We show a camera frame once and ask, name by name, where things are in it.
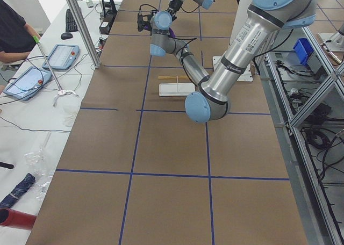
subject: brown cardboard surface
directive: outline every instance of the brown cardboard surface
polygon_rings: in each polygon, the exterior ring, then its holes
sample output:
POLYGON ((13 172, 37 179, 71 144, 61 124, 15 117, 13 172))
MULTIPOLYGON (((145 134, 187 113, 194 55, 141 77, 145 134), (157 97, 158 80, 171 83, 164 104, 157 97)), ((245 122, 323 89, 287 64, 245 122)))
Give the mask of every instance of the brown cardboard surface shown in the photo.
MULTIPOLYGON (((168 4, 169 4, 170 0, 161 0, 161 4, 160 4, 160 10, 166 10, 168 9, 168 4)), ((187 11, 187 12, 191 12, 194 9, 196 9, 198 7, 198 4, 196 2, 194 2, 193 0, 185 0, 183 3, 182 8, 187 11)), ((179 12, 177 13, 177 16, 179 14, 185 13, 183 11, 183 9, 180 9, 179 12)))
POLYGON ((320 8, 342 9, 337 0, 318 0, 317 3, 320 8))
POLYGON ((232 102, 231 112, 270 113, 259 76, 253 76, 252 82, 237 81, 229 97, 232 102))
MULTIPOLYGON (((185 96, 160 97, 160 83, 177 83, 176 80, 158 80, 159 76, 186 76, 183 69, 152 68, 145 99, 145 110, 185 111, 185 96)), ((190 83, 189 80, 178 80, 179 83, 190 83)))
POLYGON ((306 245, 289 182, 212 179, 218 245, 306 245))
MULTIPOLYGON (((148 3, 159 9, 160 0, 123 0, 120 9, 139 11, 139 6, 144 3, 148 3)), ((152 8, 147 6, 142 7, 143 11, 150 11, 151 9, 152 8)))
POLYGON ((130 172, 140 113, 80 110, 58 169, 130 172))
POLYGON ((148 68, 101 66, 92 77, 82 107, 140 109, 148 68))
POLYGON ((123 11, 119 10, 116 16, 115 22, 132 22, 138 21, 137 11, 123 11))
POLYGON ((336 30, 338 31, 341 26, 344 24, 344 21, 334 21, 332 24, 335 26, 336 30))
POLYGON ((201 12, 221 12, 221 13, 236 13, 238 10, 237 0, 215 0, 211 7, 206 10, 200 8, 201 12))
POLYGON ((117 35, 143 35, 150 36, 148 31, 138 31, 138 24, 135 22, 120 22, 115 21, 112 25, 110 34, 117 35))
POLYGON ((230 37, 235 14, 201 13, 200 23, 203 37, 230 37))
POLYGON ((107 66, 148 66, 150 37, 110 35, 101 62, 107 66))
POLYGON ((323 9, 322 11, 331 21, 344 21, 343 9, 323 9))
MULTIPOLYGON (((196 60, 201 63, 201 41, 200 39, 196 39, 192 41, 189 45, 189 50, 192 52, 196 58, 196 60)), ((172 54, 166 54, 164 57, 159 56, 152 56, 152 60, 150 62, 152 67, 181 67, 181 64, 177 60, 176 56, 172 54)))
POLYGON ((319 44, 323 42, 319 36, 319 33, 336 32, 336 29, 333 27, 330 21, 315 21, 312 25, 309 26, 309 29, 311 30, 319 44))
POLYGON ((342 8, 344 8, 344 0, 336 0, 337 2, 339 2, 340 5, 342 5, 342 8))
POLYGON ((177 19, 173 21, 171 28, 177 37, 199 37, 199 14, 178 13, 177 19))
POLYGON ((129 176, 56 172, 27 245, 118 243, 129 176))
POLYGON ((208 126, 212 175, 288 177, 271 116, 229 114, 208 126))
POLYGON ((316 20, 328 21, 328 19, 326 18, 325 14, 323 13, 323 11, 321 9, 316 9, 316 12, 317 12, 316 20))
POLYGON ((205 134, 185 113, 145 112, 134 171, 207 175, 205 134))
POLYGON ((133 177, 122 245, 211 243, 208 179, 133 177))
POLYGON ((203 64, 205 68, 213 68, 213 57, 222 56, 228 49, 230 38, 202 38, 203 64))

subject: keyboard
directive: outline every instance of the keyboard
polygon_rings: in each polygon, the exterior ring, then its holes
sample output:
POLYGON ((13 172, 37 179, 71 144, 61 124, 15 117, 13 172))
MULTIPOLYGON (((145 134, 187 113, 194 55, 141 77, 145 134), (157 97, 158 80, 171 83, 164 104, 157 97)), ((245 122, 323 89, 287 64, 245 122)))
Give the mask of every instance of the keyboard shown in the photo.
POLYGON ((66 32, 76 32, 77 25, 70 9, 66 10, 66 32))

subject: red object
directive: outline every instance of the red object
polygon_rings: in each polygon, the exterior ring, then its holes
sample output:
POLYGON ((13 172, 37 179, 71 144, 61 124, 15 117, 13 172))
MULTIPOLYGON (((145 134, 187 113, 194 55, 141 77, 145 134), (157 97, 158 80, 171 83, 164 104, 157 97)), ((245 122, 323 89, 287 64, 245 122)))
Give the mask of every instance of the red object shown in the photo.
POLYGON ((35 215, 19 212, 10 208, 0 209, 0 226, 32 230, 35 221, 35 215))

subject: tablet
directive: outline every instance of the tablet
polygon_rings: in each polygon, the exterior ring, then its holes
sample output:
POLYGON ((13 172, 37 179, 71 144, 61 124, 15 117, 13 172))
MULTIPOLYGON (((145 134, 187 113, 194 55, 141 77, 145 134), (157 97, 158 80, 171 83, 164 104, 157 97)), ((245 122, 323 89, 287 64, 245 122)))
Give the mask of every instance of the tablet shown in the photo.
MULTIPOLYGON (((55 45, 48 56, 49 64, 52 66, 52 69, 67 70, 73 64, 79 52, 80 48, 78 45, 55 45)), ((49 69, 46 62, 42 67, 49 69)))
POLYGON ((50 80, 51 76, 50 71, 30 67, 14 82, 9 83, 3 93, 15 99, 29 100, 50 80))

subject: green handle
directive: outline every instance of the green handle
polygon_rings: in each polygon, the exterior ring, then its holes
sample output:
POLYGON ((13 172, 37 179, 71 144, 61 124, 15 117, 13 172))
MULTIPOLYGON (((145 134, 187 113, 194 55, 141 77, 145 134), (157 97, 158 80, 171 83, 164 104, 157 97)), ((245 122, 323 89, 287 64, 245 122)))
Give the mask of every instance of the green handle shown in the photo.
POLYGON ((38 44, 38 43, 39 43, 39 39, 38 39, 38 37, 34 36, 34 37, 33 37, 33 39, 34 39, 34 41, 36 42, 36 44, 38 44))

